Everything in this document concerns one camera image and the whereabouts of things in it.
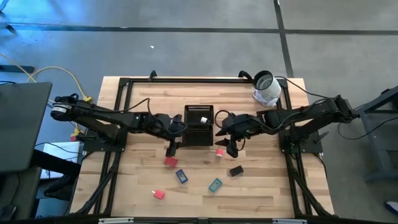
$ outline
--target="black mesh container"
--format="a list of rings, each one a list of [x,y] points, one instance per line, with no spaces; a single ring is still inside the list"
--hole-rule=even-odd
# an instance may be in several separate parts
[[[207,118],[211,124],[202,124],[202,117]],[[213,145],[213,105],[185,105],[184,122],[188,128],[182,136],[183,146]]]

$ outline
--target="wooden tabletop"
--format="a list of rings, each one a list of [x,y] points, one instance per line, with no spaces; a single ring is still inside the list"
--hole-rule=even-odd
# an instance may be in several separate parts
[[[98,105],[113,109],[120,77],[104,77]],[[301,78],[290,79],[304,87]],[[185,105],[214,105],[214,111],[228,110],[235,114],[267,108],[252,97],[249,84],[228,83],[135,83],[130,105],[150,98],[152,113],[170,116],[184,113]],[[289,85],[293,108],[308,105],[304,92]],[[134,111],[147,111],[146,104]],[[220,113],[218,122],[226,115]],[[214,125],[213,133],[219,128]],[[214,137],[214,141],[223,139]],[[115,189],[112,216],[129,217],[293,217],[292,199],[285,157],[280,153],[277,135],[263,134],[246,141],[239,157],[215,156],[217,146],[177,149],[178,164],[172,169],[164,164],[168,142],[147,134],[129,134],[122,153]],[[94,152],[81,167],[71,212],[83,206],[98,185],[104,153]],[[331,213],[333,207],[321,162],[314,155],[304,154],[307,184],[318,201]],[[231,177],[228,170],[241,165],[244,173]],[[181,184],[175,174],[183,169],[188,182]],[[219,178],[223,185],[215,192],[209,185]],[[152,190],[163,190],[163,200]],[[105,189],[104,209],[108,195]],[[300,208],[304,211],[302,193],[298,190]]]

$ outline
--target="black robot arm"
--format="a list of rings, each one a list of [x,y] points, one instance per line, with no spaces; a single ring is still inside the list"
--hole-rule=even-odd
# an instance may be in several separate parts
[[[223,120],[221,130],[216,133],[216,136],[229,134],[231,137],[229,140],[224,139],[215,144],[226,146],[227,153],[237,158],[239,150],[236,147],[236,141],[250,139],[258,134],[277,134],[294,122],[312,119],[303,126],[290,127],[290,143],[297,144],[306,139],[309,134],[330,123],[349,123],[357,117],[358,115],[352,110],[348,101],[342,99],[340,95],[321,99],[310,106],[294,110],[258,111],[257,116],[228,113],[228,117]]]
[[[180,114],[170,118],[167,114],[148,112],[113,111],[79,100],[76,94],[58,96],[51,111],[51,117],[57,121],[74,121],[98,133],[106,143],[114,144],[119,140],[119,130],[130,133],[146,133],[170,141],[166,156],[174,156],[186,125]]]

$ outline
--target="red block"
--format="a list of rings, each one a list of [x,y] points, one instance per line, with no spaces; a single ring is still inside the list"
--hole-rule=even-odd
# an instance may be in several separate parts
[[[161,190],[153,190],[152,193],[154,193],[154,197],[157,199],[163,199],[164,197],[164,192]]]
[[[175,165],[177,165],[177,161],[178,159],[174,157],[166,157],[164,164],[169,165],[170,167],[175,167]]]
[[[223,156],[223,150],[222,149],[217,149],[216,151],[216,156]]]

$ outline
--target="concrete floor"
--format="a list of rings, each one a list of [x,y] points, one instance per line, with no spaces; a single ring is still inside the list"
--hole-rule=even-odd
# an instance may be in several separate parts
[[[395,0],[280,0],[280,6],[287,29],[398,29]],[[3,20],[80,26],[278,28],[272,0],[10,0]],[[287,35],[287,43],[294,77],[304,78],[308,91],[341,94],[355,107],[398,84],[396,35]],[[266,69],[286,76],[281,49],[279,34],[21,30],[13,35],[0,30],[1,53],[37,69],[67,68],[93,97],[98,96],[103,76],[148,75],[151,70],[161,76],[235,77],[240,70],[255,74]],[[26,76],[0,73],[0,80],[24,82]],[[37,80],[53,83],[52,98],[78,92],[62,71],[48,70]],[[383,207],[385,200],[398,201],[398,182],[364,183],[363,176],[374,169],[367,139],[345,140],[333,124],[323,130],[330,132],[322,143],[336,214],[398,222]],[[72,131],[70,124],[54,121],[47,111],[38,142],[68,141]],[[344,126],[343,132],[359,136],[363,128],[354,122]]]

